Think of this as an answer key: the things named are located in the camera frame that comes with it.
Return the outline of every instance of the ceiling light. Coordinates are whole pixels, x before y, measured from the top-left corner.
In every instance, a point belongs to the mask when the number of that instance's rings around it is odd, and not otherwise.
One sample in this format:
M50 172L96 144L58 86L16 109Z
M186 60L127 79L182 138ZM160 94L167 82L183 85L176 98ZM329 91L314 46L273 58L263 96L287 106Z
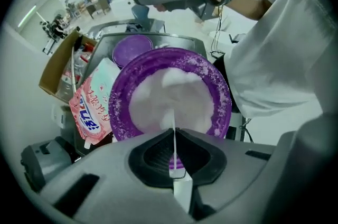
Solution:
M30 9L30 11L25 15L25 17L20 21L19 25L17 27L20 27L25 20L27 19L27 17L34 11L34 9L36 8L36 5L34 5L34 7L32 9Z

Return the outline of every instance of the white foam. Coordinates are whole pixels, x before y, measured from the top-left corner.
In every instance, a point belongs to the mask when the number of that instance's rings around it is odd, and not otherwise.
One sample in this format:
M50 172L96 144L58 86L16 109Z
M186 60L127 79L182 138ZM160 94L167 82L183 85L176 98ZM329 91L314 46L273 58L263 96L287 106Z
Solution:
M162 69L147 77L133 92L129 112L143 133L172 127L206 133L211 127L213 101L201 77L178 68Z

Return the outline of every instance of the purple plate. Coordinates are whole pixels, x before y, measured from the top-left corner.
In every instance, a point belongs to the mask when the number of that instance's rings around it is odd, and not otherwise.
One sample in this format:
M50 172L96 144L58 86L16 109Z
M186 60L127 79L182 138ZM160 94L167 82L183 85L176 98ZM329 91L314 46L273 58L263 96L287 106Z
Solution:
M112 51L114 63L123 68L137 56L153 49L151 40L140 34L131 35L119 41Z
M141 135L129 114L129 103L136 87L160 69L175 67L202 78L214 102L212 126L206 134L224 138L231 117L231 98L224 77L204 57L179 48L156 49L146 52L126 67L117 77L110 93L109 116L112 132L118 141Z

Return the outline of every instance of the pink package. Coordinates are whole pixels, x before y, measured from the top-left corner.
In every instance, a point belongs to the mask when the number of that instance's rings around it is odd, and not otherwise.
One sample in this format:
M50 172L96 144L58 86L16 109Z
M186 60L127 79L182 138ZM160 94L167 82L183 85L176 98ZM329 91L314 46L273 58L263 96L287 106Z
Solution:
M86 149L111 133L108 101L119 72L120 69L112 61L104 58L69 101Z

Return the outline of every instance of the person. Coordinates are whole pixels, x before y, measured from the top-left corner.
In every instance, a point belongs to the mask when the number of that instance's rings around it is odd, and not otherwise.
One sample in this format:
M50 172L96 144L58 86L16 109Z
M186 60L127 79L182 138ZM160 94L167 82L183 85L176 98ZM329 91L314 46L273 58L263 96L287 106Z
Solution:
M67 27L67 23L63 20L61 14L56 15L54 20L61 26L63 30L65 27Z
M75 13L74 13L76 11L75 5L73 3L69 3L69 0L65 0L64 3L65 3L65 10L69 13L70 17L71 18L75 17Z
M49 22L42 22L40 21L40 25L42 26L43 31L47 34L49 38L52 38L51 32L50 32L50 24Z
M61 19L62 17L56 16L54 20L52 21L50 28L54 35L64 39L67 36L67 34L64 31L63 27L61 26L61 22L60 22Z
M334 94L327 93L333 81L323 73L338 59L338 21L330 1L231 0L226 5L258 21L214 63L229 85L234 111L246 118L269 116L316 96L326 111L334 108Z

